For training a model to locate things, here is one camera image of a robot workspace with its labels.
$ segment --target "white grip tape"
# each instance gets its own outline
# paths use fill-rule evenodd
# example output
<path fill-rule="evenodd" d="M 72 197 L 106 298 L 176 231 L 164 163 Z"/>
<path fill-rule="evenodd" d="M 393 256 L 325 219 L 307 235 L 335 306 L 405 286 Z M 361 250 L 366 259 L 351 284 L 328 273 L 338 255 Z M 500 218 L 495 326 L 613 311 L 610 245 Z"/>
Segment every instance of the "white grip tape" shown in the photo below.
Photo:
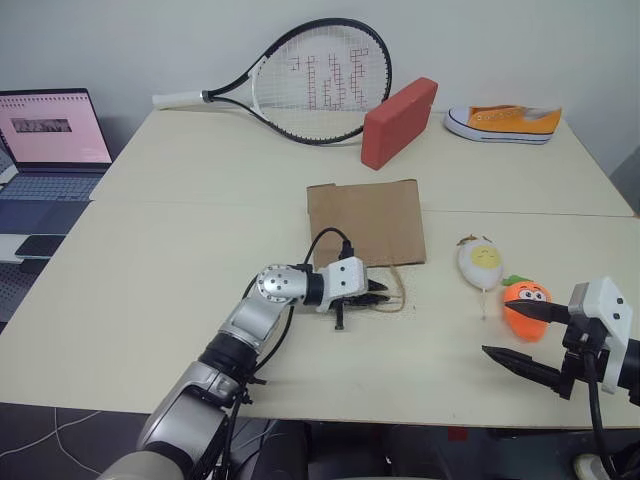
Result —
<path fill-rule="evenodd" d="M 159 110 L 164 108 L 189 107 L 206 103 L 202 91 L 171 93 L 169 95 L 154 95 L 151 97 L 153 106 Z"/>

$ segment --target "pink screen display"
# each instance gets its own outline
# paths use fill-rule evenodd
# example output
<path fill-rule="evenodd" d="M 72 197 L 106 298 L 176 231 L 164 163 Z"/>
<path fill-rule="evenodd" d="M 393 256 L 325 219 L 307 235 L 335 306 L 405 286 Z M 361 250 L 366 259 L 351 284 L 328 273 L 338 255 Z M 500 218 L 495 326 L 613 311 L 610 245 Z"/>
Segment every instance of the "pink screen display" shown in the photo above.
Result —
<path fill-rule="evenodd" d="M 86 93 L 0 96 L 0 131 L 18 163 L 111 163 Z"/>

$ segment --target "orange sneaker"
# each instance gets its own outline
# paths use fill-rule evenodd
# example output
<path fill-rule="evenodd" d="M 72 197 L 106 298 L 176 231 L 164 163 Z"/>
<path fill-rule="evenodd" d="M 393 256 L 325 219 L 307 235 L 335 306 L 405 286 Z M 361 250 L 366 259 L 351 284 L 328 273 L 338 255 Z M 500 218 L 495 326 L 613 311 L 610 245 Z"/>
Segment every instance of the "orange sneaker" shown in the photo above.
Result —
<path fill-rule="evenodd" d="M 444 126 L 477 142 L 512 142 L 540 145 L 553 135 L 562 109 L 548 110 L 517 105 L 456 107 L 449 110 Z"/>

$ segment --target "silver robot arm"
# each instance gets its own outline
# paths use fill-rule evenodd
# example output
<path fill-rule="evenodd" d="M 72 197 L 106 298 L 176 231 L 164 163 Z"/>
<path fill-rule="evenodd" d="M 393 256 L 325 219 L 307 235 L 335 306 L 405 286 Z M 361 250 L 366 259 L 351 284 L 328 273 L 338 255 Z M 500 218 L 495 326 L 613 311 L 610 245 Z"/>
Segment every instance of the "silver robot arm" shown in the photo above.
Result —
<path fill-rule="evenodd" d="M 138 451 L 116 461 L 99 479 L 182 480 L 197 477 L 198 469 L 202 474 L 224 448 L 229 421 L 222 407 L 244 394 L 282 311 L 303 303 L 326 312 L 334 300 L 366 292 L 367 283 L 366 267 L 357 257 L 316 273 L 289 265 L 265 268 L 148 418 Z"/>

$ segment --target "cardboard sheet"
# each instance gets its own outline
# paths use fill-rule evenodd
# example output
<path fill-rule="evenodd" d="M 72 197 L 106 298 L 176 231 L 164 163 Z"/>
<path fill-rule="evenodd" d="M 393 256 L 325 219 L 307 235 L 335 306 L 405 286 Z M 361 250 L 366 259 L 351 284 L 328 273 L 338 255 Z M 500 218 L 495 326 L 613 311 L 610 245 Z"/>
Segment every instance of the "cardboard sheet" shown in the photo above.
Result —
<path fill-rule="evenodd" d="M 311 238 L 337 227 L 351 240 L 369 267 L 424 263 L 427 258 L 418 183 L 391 183 L 307 188 Z M 325 235 L 314 251 L 316 268 L 337 260 L 340 237 Z"/>

